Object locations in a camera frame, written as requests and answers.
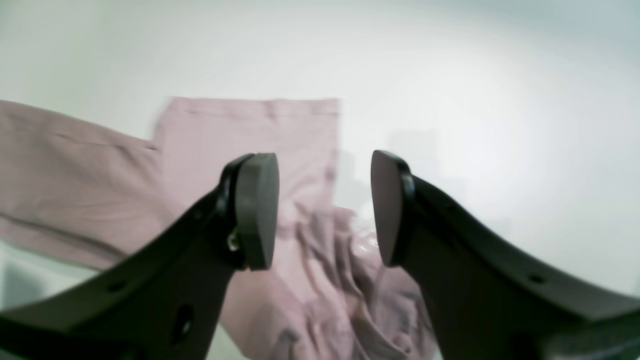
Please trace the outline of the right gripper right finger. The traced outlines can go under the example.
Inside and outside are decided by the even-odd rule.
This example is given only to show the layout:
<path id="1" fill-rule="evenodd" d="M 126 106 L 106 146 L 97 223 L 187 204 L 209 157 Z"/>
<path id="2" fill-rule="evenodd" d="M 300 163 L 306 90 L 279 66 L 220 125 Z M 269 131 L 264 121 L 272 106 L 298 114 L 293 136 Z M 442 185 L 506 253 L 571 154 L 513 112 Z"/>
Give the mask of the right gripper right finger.
<path id="1" fill-rule="evenodd" d="M 410 231 L 415 200 L 415 184 L 407 162 L 395 153 L 375 150 L 370 165 L 370 185 L 374 222 L 382 263 L 400 266 Z"/>

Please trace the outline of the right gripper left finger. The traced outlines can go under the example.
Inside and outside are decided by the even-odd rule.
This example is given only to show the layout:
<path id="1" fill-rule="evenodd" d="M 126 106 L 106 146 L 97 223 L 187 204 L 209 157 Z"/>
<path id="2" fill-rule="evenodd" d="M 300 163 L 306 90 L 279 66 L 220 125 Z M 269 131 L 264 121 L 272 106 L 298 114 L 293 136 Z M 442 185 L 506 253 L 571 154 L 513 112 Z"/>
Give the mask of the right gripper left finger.
<path id="1" fill-rule="evenodd" d="M 230 223 L 225 248 L 238 271 L 272 267 L 278 228 L 280 172 L 275 153 L 247 153 L 220 177 L 222 216 Z"/>

